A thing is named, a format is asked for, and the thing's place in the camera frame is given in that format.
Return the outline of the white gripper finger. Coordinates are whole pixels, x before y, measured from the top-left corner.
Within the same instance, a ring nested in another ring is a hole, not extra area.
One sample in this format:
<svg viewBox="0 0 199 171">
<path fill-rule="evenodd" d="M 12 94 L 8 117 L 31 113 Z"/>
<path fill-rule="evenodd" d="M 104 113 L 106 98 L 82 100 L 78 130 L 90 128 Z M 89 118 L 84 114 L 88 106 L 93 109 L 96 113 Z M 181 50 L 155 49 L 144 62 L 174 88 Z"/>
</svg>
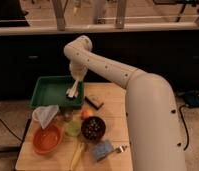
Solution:
<svg viewBox="0 0 199 171">
<path fill-rule="evenodd" d="M 74 82 L 73 86 L 66 91 L 66 95 L 68 97 L 76 97 L 77 96 L 77 94 L 78 94 L 78 92 L 77 92 L 78 83 L 79 83 L 79 81 L 76 80 Z"/>
<path fill-rule="evenodd" d="M 73 84 L 71 90 L 70 90 L 70 98 L 73 98 L 73 97 L 76 96 L 78 84 L 79 84 L 79 81 L 76 80 L 75 83 Z"/>
</svg>

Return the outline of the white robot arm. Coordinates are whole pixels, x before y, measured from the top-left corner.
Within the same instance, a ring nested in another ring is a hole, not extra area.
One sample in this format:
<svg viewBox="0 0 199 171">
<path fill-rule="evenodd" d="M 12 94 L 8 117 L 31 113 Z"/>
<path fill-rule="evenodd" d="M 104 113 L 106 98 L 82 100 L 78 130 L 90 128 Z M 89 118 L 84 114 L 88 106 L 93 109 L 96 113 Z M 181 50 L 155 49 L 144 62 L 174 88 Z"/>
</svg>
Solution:
<svg viewBox="0 0 199 171">
<path fill-rule="evenodd" d="M 126 90 L 133 171 L 187 171 L 176 100 L 166 79 L 94 54 L 85 35 L 65 45 L 64 54 Z"/>
</svg>

